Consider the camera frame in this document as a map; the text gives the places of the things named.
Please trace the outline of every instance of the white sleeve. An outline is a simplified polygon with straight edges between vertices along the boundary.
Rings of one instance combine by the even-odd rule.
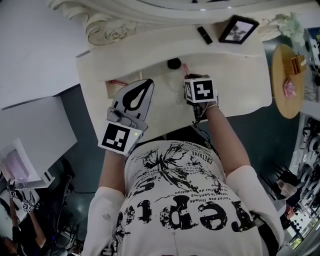
[[[99,256],[112,243],[113,232],[125,196],[118,190],[100,187],[90,203],[83,256]]]
[[[276,208],[258,180],[255,170],[248,165],[230,173],[225,183],[237,194],[258,225],[263,242],[263,255],[275,256],[284,242],[285,234]]]

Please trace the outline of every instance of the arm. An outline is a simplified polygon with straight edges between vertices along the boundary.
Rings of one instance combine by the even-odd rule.
[[[33,212],[30,213],[30,218],[32,220],[32,224],[33,224],[33,228],[36,234],[36,238],[35,238],[35,242],[37,243],[37,245],[42,248],[45,245],[46,242],[46,237],[44,232],[42,231],[37,218],[35,216],[35,214]]]
[[[221,164],[227,177],[241,166],[250,166],[248,154],[232,129],[228,120],[217,106],[207,109],[209,129]]]
[[[125,156],[106,151],[99,188],[107,187],[125,194]]]
[[[225,171],[225,183],[253,216],[261,236],[263,255],[276,255],[284,241],[284,231],[275,207],[250,166],[248,154],[224,114],[213,106],[206,111],[206,116]]]
[[[99,188],[90,203],[82,255],[100,255],[112,243],[124,195],[125,157],[106,151]]]
[[[18,217],[15,209],[15,203],[11,197],[10,197],[10,215],[12,220],[12,226],[18,228]]]

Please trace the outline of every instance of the dark floor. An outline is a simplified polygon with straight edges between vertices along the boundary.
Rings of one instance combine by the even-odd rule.
[[[264,42],[268,63],[275,47],[280,43],[290,44],[284,37]],[[61,95],[65,112],[78,142],[65,154],[75,172],[72,184],[77,192],[97,190],[105,151],[97,146],[98,141],[92,126],[80,86]],[[236,134],[248,152],[252,166],[258,174],[272,170],[271,163],[289,166],[294,151],[299,115],[286,119],[279,113],[275,102],[253,113],[228,118]],[[208,124],[199,127],[208,131]],[[52,166],[53,173],[60,173],[59,162]],[[67,197],[66,208],[74,215],[73,224],[81,223],[79,238],[86,234],[90,201],[94,194],[72,193]]]

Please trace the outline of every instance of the round wooden tray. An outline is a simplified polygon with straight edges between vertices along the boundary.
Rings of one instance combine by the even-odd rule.
[[[271,79],[273,96],[281,115],[288,119],[294,118],[300,112],[305,93],[304,74],[300,73],[298,75],[289,75],[295,87],[295,96],[291,98],[285,96],[284,83],[288,77],[285,74],[283,59],[295,56],[294,50],[286,44],[278,45],[272,56]]]

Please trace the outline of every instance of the pink item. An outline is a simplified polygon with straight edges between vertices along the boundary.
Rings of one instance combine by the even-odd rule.
[[[13,181],[15,179],[13,173],[6,167],[6,159],[3,159],[2,162],[0,162],[0,170],[7,181]]]
[[[182,70],[183,70],[183,75],[188,76],[189,75],[189,69],[186,63],[182,64]]]
[[[121,85],[121,86],[127,86],[128,85],[127,83],[121,82],[119,80],[111,80],[109,83],[110,84],[117,84],[117,85]]]
[[[22,162],[17,150],[11,151],[5,158],[5,166],[11,171],[13,176],[18,180],[25,180],[29,177],[29,173]]]
[[[284,91],[284,95],[287,97],[287,98],[291,98],[291,97],[294,97],[296,96],[296,93],[295,93],[295,85],[294,83],[292,82],[291,79],[287,79],[283,85],[283,91]]]

